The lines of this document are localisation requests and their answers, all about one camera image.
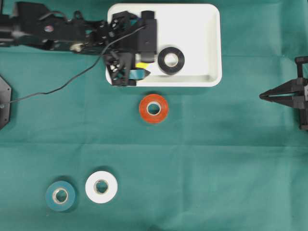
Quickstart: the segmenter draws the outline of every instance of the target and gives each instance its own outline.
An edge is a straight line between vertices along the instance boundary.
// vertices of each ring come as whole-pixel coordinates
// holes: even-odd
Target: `black bracket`
[[[297,78],[260,94],[260,99],[299,109],[300,129],[308,130],[308,79],[303,75],[303,64],[308,63],[308,56],[295,58],[295,63]]]
[[[0,76],[0,104],[11,101],[12,88]],[[0,108],[0,130],[10,121],[10,104]]]
[[[129,79],[129,72],[135,64],[135,55],[131,53],[115,53],[104,55],[104,60],[112,85],[135,86],[136,81]]]

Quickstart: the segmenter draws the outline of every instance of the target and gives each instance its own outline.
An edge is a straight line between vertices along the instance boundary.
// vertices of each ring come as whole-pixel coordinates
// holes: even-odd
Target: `tape roll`
[[[158,55],[158,65],[167,75],[176,74],[183,68],[184,64],[184,54],[178,48],[165,48]]]
[[[57,198],[57,194],[60,191],[64,191],[66,194],[66,198],[63,201]],[[75,196],[74,187],[70,183],[57,181],[48,187],[46,191],[46,203],[52,210],[62,212],[68,210],[74,204]]]
[[[159,111],[156,114],[149,112],[149,106],[155,104],[159,107]],[[168,115],[169,106],[167,100],[164,97],[151,94],[141,100],[139,104],[139,113],[141,118],[150,124],[161,123]]]
[[[107,185],[105,192],[99,192],[97,184],[104,181]],[[95,203],[103,204],[111,201],[117,192],[116,178],[109,172],[98,171],[94,172],[86,182],[86,194],[90,200]]]

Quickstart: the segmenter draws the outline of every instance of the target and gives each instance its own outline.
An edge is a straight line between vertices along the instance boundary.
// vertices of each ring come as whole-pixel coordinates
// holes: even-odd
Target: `green tabletop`
[[[81,10],[87,20],[106,19],[116,3],[33,1],[69,18]],[[258,97],[296,78],[294,58],[308,55],[308,3],[201,2],[216,5],[221,16],[223,77],[217,86],[112,87],[101,62],[63,91],[12,104],[11,121],[0,131],[0,230],[308,229],[308,134],[299,130],[296,110]],[[11,14],[13,4],[6,0],[4,13]],[[3,48],[0,73],[14,99],[52,90],[94,60]],[[138,104],[149,93],[169,103],[161,124],[140,118]],[[118,193],[107,204],[85,193],[96,170],[118,180]],[[46,205],[45,192],[57,180],[76,189],[67,212]]]

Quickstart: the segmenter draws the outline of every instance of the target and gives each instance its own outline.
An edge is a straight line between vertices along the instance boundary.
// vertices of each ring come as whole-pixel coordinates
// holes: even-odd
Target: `black robotic claw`
[[[297,78],[260,94],[260,99],[280,103],[300,110],[300,128],[308,130],[308,79],[303,76],[303,64],[308,56],[295,58]]]
[[[45,51],[102,55],[107,47],[105,60],[114,57],[111,52],[119,58],[116,66],[111,66],[114,62],[106,64],[116,86],[135,86],[136,81],[146,77],[147,71],[136,70],[136,54],[141,62],[154,62],[157,24],[152,11],[141,12],[141,17],[127,11],[115,13],[108,23],[86,21],[80,11],[68,19],[64,13],[50,11],[44,4],[22,1],[15,4],[10,16],[1,13],[2,3],[0,0],[0,48],[24,45]],[[138,78],[131,79],[136,73]]]

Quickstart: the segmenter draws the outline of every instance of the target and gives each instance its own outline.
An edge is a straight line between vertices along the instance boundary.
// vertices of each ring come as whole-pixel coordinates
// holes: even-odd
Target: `white tape roll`
[[[104,181],[107,185],[107,190],[103,193],[97,189],[97,184]],[[116,178],[109,172],[98,171],[94,172],[86,182],[86,194],[90,200],[95,203],[107,203],[114,198],[117,192]]]

